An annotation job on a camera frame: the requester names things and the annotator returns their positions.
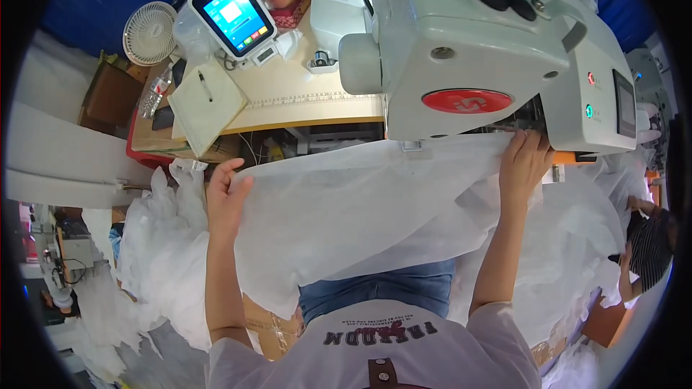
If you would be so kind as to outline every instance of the plastic water bottle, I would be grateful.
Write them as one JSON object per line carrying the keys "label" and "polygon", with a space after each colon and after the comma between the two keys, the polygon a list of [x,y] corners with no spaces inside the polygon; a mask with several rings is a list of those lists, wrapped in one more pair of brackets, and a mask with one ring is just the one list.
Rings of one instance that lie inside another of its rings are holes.
{"label": "plastic water bottle", "polygon": [[151,82],[151,87],[148,91],[142,93],[139,99],[139,115],[145,119],[152,119],[156,108],[159,107],[164,93],[168,90],[173,81],[173,64],[170,63],[160,76],[156,77]]}

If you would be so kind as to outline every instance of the striped shirt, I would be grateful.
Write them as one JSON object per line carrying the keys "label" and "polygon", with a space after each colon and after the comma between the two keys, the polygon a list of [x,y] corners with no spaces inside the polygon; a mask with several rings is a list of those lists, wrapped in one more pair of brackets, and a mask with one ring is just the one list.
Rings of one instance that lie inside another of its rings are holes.
{"label": "striped shirt", "polygon": [[647,220],[642,218],[628,235],[632,244],[630,271],[642,280],[642,293],[661,281],[673,259],[668,238],[670,214],[666,209],[656,212]]}

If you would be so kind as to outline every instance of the white t-shirt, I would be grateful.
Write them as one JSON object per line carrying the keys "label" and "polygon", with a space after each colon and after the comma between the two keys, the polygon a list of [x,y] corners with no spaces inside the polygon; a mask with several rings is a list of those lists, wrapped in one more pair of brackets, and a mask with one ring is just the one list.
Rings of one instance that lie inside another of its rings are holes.
{"label": "white t-shirt", "polygon": [[399,384],[424,388],[540,388],[511,303],[490,303],[466,327],[397,300],[368,300],[310,322],[279,361],[220,339],[208,389],[363,389],[368,359],[391,360]]}

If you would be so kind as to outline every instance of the table surface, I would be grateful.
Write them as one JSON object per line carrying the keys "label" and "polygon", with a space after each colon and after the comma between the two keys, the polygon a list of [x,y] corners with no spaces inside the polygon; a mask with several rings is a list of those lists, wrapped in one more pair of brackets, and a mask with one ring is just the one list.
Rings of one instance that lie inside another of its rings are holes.
{"label": "table surface", "polygon": [[[308,72],[305,64],[316,51],[310,17],[308,10],[298,25],[303,37],[289,61],[277,55],[261,67],[229,72],[244,93],[247,104],[221,135],[295,126],[384,121],[382,95],[350,95],[343,90],[338,72],[321,75]],[[192,67],[187,68],[186,76],[192,71]],[[185,135],[176,122],[171,138],[185,141]]]}

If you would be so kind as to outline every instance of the blue jeans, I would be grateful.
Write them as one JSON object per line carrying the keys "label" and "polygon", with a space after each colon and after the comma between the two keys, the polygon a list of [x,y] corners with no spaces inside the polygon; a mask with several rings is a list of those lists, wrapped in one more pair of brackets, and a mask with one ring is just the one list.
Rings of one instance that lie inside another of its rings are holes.
{"label": "blue jeans", "polygon": [[446,318],[453,277],[451,258],[345,280],[317,281],[300,287],[298,303],[306,325],[317,316],[373,299],[398,300]]}

